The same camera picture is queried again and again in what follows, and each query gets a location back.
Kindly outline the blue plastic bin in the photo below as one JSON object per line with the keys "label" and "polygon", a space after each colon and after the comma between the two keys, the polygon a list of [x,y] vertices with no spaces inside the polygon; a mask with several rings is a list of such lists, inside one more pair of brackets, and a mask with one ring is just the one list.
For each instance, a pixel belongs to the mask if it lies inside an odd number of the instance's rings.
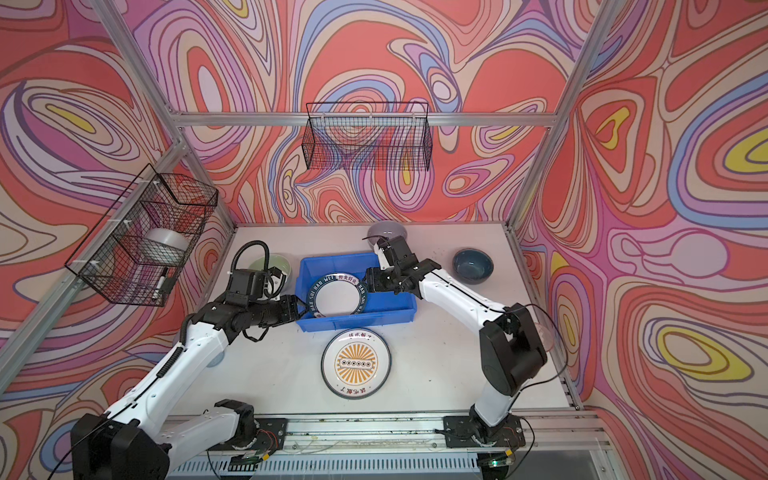
{"label": "blue plastic bin", "polygon": [[302,259],[295,294],[308,312],[298,321],[300,329],[319,332],[412,322],[417,312],[414,296],[376,293],[366,286],[367,270],[378,265],[373,253]]}

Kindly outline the green rimmed lettered plate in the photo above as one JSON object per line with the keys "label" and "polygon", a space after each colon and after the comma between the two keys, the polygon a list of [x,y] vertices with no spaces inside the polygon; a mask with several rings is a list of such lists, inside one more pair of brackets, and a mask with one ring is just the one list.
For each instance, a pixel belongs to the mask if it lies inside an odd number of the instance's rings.
{"label": "green rimmed lettered plate", "polygon": [[350,273],[324,275],[307,294],[307,304],[314,317],[356,315],[364,311],[367,300],[366,286]]}

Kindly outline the orange sunburst plate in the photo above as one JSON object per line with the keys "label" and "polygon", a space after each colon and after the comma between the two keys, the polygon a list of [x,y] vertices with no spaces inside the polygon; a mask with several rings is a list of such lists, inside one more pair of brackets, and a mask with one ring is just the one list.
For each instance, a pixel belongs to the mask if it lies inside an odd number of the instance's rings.
{"label": "orange sunburst plate", "polygon": [[321,357],[323,381],[335,395],[359,400],[377,393],[387,381],[392,354],[386,340],[366,329],[348,329],[337,334]]}

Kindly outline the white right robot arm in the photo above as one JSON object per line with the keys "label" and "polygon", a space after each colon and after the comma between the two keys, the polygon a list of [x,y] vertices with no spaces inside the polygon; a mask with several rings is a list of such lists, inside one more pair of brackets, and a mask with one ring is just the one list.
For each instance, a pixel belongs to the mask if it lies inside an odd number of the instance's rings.
{"label": "white right robot arm", "polygon": [[515,396],[548,363],[531,312],[520,303],[505,306],[485,298],[436,261],[418,259],[402,236],[373,238],[379,265],[366,270],[369,291],[410,294],[440,307],[477,335],[485,385],[468,413],[470,434],[462,439],[495,443],[512,420]]}

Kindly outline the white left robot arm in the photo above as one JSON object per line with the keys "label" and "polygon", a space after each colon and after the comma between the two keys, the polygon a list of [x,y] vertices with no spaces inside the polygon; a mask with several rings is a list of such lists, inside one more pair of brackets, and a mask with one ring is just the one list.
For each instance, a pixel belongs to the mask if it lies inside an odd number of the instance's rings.
{"label": "white left robot arm", "polygon": [[71,430],[76,479],[164,479],[181,464],[216,446],[251,450],[260,428],[252,405],[224,399],[169,430],[175,405],[213,360],[248,329],[268,332],[298,321],[306,304],[270,293],[266,273],[235,270],[226,290],[182,323],[171,351],[101,415],[85,414]]}

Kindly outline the grey purple bowl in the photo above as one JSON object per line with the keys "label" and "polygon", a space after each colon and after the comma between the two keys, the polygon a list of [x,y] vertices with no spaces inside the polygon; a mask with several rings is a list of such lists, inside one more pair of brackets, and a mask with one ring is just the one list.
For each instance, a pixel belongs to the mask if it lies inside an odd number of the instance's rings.
{"label": "grey purple bowl", "polygon": [[402,236],[404,239],[408,238],[408,232],[403,224],[395,221],[379,221],[368,228],[365,240],[373,247],[381,238],[398,236]]}

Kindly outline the green bowl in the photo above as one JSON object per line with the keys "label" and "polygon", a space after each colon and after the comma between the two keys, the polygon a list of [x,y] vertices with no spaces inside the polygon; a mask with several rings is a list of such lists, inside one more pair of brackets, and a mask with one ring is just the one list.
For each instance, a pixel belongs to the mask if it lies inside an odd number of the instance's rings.
{"label": "green bowl", "polygon": [[280,254],[271,255],[268,261],[268,271],[271,277],[267,281],[266,286],[270,293],[282,291],[290,284],[292,266],[286,256]]}

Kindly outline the clear blue plastic cup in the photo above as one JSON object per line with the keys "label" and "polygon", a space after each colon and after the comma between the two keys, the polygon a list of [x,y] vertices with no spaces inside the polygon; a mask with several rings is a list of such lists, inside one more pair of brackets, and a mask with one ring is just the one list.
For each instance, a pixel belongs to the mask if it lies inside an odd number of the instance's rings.
{"label": "clear blue plastic cup", "polygon": [[213,357],[208,364],[206,365],[207,368],[215,368],[218,366],[225,358],[226,352],[222,351],[218,353],[215,357]]}

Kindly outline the dark blue bowl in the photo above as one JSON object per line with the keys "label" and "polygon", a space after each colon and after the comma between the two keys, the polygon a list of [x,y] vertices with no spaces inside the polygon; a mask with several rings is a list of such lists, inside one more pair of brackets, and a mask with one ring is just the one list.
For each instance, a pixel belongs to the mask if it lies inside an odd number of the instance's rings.
{"label": "dark blue bowl", "polygon": [[477,285],[491,277],[495,266],[491,257],[482,250],[465,248],[454,254],[452,268],[462,283]]}

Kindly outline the white tape roll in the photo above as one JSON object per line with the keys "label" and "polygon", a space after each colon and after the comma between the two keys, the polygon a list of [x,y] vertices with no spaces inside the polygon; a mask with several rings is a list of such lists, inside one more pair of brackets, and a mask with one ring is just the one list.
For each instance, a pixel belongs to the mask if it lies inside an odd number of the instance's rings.
{"label": "white tape roll", "polygon": [[189,248],[189,240],[179,232],[166,228],[149,230],[140,244],[143,257],[152,264],[180,265]]}

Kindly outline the clear pink plastic cup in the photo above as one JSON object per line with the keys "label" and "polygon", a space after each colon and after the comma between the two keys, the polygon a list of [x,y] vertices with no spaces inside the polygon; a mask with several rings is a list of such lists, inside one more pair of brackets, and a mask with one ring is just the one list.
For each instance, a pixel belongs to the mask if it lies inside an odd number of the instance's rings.
{"label": "clear pink plastic cup", "polygon": [[537,324],[536,329],[544,350],[550,352],[555,346],[556,335],[549,327],[542,324]]}

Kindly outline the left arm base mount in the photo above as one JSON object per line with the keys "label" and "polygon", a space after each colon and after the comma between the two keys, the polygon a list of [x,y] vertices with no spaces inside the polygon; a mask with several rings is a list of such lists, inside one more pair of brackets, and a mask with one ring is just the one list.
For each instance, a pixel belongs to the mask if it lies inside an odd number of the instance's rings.
{"label": "left arm base mount", "polygon": [[208,449],[209,452],[256,452],[269,453],[284,448],[288,419],[280,417],[256,417],[253,436],[245,440],[228,440]]}

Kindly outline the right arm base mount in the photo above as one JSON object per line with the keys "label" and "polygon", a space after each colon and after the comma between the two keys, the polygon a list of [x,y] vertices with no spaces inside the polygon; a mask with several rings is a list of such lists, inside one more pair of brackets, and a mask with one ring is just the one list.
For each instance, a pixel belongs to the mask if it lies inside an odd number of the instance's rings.
{"label": "right arm base mount", "polygon": [[445,416],[435,432],[448,448],[504,448],[515,451],[527,444],[521,418],[512,414],[496,426],[485,425],[479,417]]}

